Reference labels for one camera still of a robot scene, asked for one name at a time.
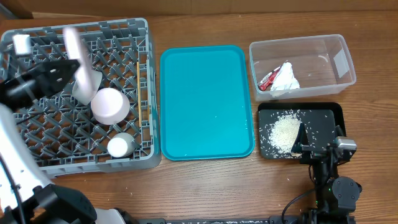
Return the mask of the white tissue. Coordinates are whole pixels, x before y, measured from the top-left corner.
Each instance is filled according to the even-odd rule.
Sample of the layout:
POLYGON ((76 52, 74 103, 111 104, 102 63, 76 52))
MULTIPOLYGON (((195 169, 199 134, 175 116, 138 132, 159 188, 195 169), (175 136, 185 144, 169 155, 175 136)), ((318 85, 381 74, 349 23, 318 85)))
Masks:
POLYGON ((288 61, 282 64, 271 85, 271 91, 299 89, 300 84, 294 76, 292 64, 288 61))

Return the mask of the red snack wrapper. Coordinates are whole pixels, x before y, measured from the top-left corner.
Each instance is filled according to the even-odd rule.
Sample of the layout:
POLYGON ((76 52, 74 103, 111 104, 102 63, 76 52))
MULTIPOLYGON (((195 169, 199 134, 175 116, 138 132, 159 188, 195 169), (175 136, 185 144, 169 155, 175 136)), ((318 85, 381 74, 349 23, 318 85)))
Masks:
POLYGON ((278 74, 281 66, 275 68, 271 72, 269 72, 261 81, 257 83, 258 88, 261 91, 265 91, 268 86, 272 85, 276 75, 278 74))

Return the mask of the grey shallow bowl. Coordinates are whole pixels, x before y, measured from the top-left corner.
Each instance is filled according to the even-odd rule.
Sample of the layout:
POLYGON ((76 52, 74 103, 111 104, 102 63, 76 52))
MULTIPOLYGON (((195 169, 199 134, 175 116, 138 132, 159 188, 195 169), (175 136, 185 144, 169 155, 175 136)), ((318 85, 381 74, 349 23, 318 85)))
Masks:
POLYGON ((93 81, 94 90, 91 90, 87 95, 83 92, 83 90, 78 86, 77 82, 75 82, 72 88, 72 96, 81 104, 87 105, 90 101, 95 97, 99 87, 101 85, 103 74, 101 72, 92 70, 91 71, 91 80, 93 81))

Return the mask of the large white plate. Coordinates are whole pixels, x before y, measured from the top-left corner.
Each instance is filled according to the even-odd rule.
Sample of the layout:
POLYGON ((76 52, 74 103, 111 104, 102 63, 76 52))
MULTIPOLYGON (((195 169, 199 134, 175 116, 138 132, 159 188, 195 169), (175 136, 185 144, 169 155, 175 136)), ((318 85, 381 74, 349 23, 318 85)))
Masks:
POLYGON ((88 61, 87 51, 85 50, 80 33, 76 28, 66 27, 63 28, 63 38, 70 60, 78 60, 80 66, 75 72, 75 80, 78 86, 87 95, 91 90, 94 90, 93 81, 91 80, 91 65, 88 61))

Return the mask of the white cup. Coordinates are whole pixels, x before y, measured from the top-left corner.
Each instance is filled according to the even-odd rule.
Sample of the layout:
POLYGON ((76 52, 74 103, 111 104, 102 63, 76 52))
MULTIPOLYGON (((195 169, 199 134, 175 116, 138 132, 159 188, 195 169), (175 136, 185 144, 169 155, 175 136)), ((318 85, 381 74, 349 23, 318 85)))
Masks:
POLYGON ((131 155, 135 150, 133 139, 128 133, 118 133, 108 142, 108 153, 117 158, 131 155))

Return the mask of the wooden chopstick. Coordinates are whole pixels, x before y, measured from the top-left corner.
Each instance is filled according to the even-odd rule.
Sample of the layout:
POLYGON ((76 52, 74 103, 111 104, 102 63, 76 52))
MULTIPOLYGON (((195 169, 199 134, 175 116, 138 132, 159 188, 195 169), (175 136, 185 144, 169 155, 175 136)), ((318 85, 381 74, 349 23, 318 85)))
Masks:
POLYGON ((141 108, 141 89, 137 90, 138 97, 138 113, 139 113, 139 127, 142 127, 142 108, 141 108))
POLYGON ((141 81, 140 81, 140 65, 139 62, 136 62, 136 70, 137 70, 137 95, 140 97, 141 95, 141 81))

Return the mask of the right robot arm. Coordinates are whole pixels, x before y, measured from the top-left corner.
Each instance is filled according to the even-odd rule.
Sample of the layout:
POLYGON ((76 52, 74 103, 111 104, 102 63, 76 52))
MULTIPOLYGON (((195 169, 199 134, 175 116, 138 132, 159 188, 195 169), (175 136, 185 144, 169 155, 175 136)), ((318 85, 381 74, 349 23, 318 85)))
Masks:
POLYGON ((350 213, 356 210, 356 202, 362 186, 349 177, 340 176, 338 167, 350 161, 356 152, 354 140, 343 136, 340 126, 335 127, 335 138, 326 147, 315 148, 308 144, 305 125, 301 124, 292 152, 301 154, 300 163, 308 165, 308 173, 314 188, 295 197, 283 209, 281 223, 354 223, 350 213), (287 218, 287 209, 296 201, 315 194, 315 208, 297 217, 287 218))

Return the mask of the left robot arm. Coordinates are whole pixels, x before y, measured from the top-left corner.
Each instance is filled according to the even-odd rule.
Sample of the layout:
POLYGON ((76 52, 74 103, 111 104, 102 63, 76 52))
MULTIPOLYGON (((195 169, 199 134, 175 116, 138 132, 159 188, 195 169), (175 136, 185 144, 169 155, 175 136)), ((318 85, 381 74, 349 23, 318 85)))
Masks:
POLYGON ((84 194, 53 184, 39 169, 13 115, 62 91, 79 66, 77 60, 43 62, 1 83, 1 223, 94 223, 97 219, 84 194))

